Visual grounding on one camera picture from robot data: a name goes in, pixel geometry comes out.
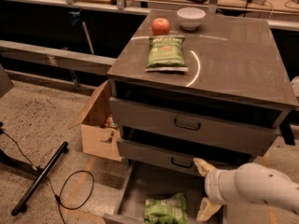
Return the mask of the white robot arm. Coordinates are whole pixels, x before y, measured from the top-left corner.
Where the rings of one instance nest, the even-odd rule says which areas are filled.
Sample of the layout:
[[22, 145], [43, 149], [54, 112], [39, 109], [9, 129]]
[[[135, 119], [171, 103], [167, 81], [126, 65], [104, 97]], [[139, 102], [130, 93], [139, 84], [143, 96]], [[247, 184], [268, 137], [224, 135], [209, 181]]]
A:
[[299, 215], [299, 185], [284, 173], [257, 163], [223, 170], [200, 158], [193, 162], [206, 191], [197, 221], [208, 221], [227, 203], [268, 204]]

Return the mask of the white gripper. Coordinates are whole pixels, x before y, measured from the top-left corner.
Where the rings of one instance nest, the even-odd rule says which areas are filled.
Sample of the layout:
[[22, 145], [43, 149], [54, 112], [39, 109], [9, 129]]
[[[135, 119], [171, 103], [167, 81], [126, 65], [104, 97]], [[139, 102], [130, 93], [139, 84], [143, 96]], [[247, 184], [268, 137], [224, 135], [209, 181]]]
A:
[[235, 170], [216, 169], [214, 165], [200, 158], [194, 158], [193, 162], [199, 174], [206, 178], [207, 197], [202, 199], [196, 217], [198, 222], [205, 222], [221, 209], [221, 204], [233, 203], [238, 200]]

